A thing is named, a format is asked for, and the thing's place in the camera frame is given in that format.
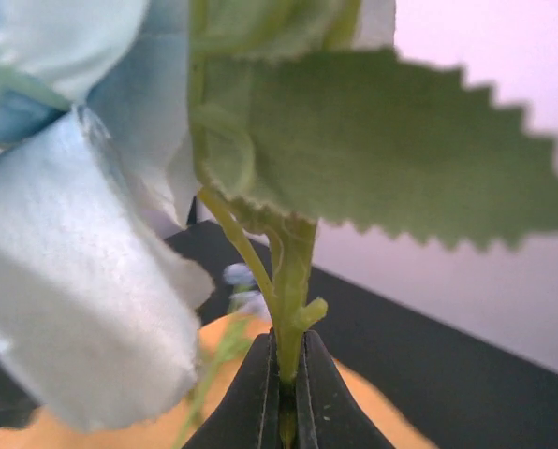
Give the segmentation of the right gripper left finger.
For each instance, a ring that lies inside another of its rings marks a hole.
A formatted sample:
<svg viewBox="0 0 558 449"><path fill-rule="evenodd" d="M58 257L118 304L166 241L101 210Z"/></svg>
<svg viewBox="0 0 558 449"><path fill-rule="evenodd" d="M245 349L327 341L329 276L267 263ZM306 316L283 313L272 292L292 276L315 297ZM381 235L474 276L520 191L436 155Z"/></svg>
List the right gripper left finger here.
<svg viewBox="0 0 558 449"><path fill-rule="evenodd" d="M220 404L187 441L187 449L279 446L279 379L271 332L258 335Z"/></svg>

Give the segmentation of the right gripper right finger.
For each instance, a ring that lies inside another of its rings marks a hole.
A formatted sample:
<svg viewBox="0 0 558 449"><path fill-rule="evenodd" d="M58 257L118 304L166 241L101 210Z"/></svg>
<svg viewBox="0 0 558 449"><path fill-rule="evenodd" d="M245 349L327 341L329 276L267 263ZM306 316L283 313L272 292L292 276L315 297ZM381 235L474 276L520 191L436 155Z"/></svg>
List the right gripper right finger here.
<svg viewBox="0 0 558 449"><path fill-rule="evenodd" d="M296 380L297 446L392 449L349 392L320 336L304 333Z"/></svg>

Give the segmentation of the orange wrapping paper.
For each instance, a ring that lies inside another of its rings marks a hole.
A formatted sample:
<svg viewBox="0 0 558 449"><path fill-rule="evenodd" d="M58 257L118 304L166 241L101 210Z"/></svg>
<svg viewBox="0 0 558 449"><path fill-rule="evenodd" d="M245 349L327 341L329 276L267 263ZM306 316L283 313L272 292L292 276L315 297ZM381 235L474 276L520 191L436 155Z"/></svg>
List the orange wrapping paper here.
<svg viewBox="0 0 558 449"><path fill-rule="evenodd" d="M219 318L200 330L201 342L207 350L216 350L232 317ZM253 339L258 334L267 333L270 327L270 322L250 317L245 333ZM202 408L204 418L208 418L219 405L242 361L243 357L235 359L220 369ZM437 448L435 443L414 428L376 387L336 359L334 361L355 401L395 448ZM0 448L172 448L187 416L188 407L189 401L185 399L156 421L93 434L80 434L58 422L48 411L38 410L28 428L0 429Z"/></svg>

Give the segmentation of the light blue flower stem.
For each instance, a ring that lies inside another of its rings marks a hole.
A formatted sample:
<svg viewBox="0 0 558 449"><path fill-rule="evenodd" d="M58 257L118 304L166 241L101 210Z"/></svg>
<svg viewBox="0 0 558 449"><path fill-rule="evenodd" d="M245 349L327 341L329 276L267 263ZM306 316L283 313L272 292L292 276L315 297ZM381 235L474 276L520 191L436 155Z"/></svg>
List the light blue flower stem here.
<svg viewBox="0 0 558 449"><path fill-rule="evenodd" d="M403 60L391 1L0 1L0 366L83 431L199 378L212 283L147 225L200 200L271 314L296 434L319 222L392 237L558 232L550 137L459 69Z"/></svg>

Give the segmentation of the small blue flower stem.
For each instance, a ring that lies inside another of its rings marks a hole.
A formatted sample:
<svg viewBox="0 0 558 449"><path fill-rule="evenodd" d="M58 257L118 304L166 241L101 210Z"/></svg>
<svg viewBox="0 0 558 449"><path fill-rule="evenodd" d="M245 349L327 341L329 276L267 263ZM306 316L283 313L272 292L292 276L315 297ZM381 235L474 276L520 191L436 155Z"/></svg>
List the small blue flower stem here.
<svg viewBox="0 0 558 449"><path fill-rule="evenodd" d="M222 368L245 356L250 349L253 339L246 335L246 328L252 321L251 315L262 314L266 318L270 317L254 274L244 263L227 266L223 271L223 280L232 288L228 314L237 312L242 314L242 317L229 319L217 349L212 353L201 347L204 374L197 386L187 395L187 415L172 448L182 448L187 440L188 430L203 424L206 397Z"/></svg>

